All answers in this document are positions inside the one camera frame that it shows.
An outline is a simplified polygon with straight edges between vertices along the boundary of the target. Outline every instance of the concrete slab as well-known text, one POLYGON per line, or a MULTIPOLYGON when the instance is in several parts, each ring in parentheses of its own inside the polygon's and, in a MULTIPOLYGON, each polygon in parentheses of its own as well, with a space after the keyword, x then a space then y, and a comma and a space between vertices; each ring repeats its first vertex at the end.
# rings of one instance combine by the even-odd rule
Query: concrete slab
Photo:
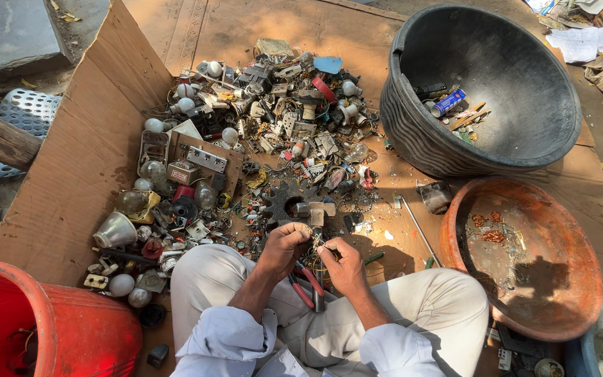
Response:
POLYGON ((0 0, 0 81, 71 63, 49 6, 45 0, 0 0))

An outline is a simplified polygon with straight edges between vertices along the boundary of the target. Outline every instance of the metal rod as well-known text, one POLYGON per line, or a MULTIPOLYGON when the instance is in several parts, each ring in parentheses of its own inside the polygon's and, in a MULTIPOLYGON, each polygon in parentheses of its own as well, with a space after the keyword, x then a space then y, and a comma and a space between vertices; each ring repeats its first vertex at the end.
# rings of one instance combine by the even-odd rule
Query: metal rod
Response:
POLYGON ((418 228, 418 232, 420 232, 420 236, 423 237, 423 241, 425 242, 425 245, 427 245, 427 248, 430 250, 431 257, 434 258, 434 261, 436 262, 436 265, 439 266, 439 267, 443 267, 441 265, 441 263, 439 262, 439 258, 436 257, 436 254, 434 253, 434 250, 431 249, 430 243, 427 241, 427 237, 425 237, 425 234, 423 233, 423 229, 420 229, 420 225, 418 224, 418 220, 415 219, 414 213, 411 212, 411 208, 409 207, 409 203, 407 203, 406 199, 404 199, 403 197, 401 198, 401 201, 404 202, 404 207, 406 207, 406 210, 409 211, 409 215, 411 215, 411 218, 414 220, 415 227, 418 228))

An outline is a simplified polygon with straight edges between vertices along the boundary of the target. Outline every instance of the finger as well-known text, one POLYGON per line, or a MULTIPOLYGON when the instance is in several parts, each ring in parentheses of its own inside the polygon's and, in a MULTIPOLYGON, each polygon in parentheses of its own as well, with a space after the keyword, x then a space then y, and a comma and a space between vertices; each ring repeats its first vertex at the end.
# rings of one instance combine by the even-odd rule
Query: finger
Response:
POLYGON ((325 242, 324 246, 332 250, 337 250, 339 253, 341 253, 343 258, 360 253, 353 246, 348 245, 348 243, 341 237, 330 239, 329 241, 325 242))
POLYGON ((305 231, 308 234, 311 234, 311 228, 309 228, 305 223, 287 223, 284 226, 280 226, 275 231, 280 231, 284 236, 294 233, 295 231, 305 231))
POLYGON ((332 275, 332 271, 336 271, 337 268, 341 267, 339 262, 334 259, 332 251, 324 246, 318 248, 318 256, 320 256, 320 260, 325 264, 325 267, 327 267, 330 275, 332 275))
POLYGON ((281 245, 283 247, 294 247, 299 244, 303 244, 311 237, 311 233, 307 231, 295 231, 292 234, 289 234, 283 238, 281 238, 281 245))

